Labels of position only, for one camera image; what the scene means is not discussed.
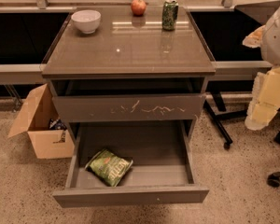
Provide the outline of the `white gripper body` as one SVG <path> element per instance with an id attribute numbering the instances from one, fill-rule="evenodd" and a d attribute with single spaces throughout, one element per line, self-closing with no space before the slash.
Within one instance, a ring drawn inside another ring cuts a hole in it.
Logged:
<path id="1" fill-rule="evenodd" d="M 265 24 L 260 51 L 264 61 L 280 65 L 280 7 Z"/>

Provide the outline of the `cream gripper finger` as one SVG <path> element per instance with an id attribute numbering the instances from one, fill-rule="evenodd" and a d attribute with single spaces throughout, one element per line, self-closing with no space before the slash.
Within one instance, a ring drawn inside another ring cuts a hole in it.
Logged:
<path id="1" fill-rule="evenodd" d="M 262 34 L 264 31 L 265 26 L 262 25 L 259 28 L 257 28 L 255 31 L 250 33 L 248 36 L 246 36 L 242 42 L 242 44 L 249 48 L 259 48 L 261 41 L 262 41 Z"/>
<path id="2" fill-rule="evenodd" d="M 255 77 L 245 126 L 252 131 L 266 127 L 280 108 L 280 66 Z"/>

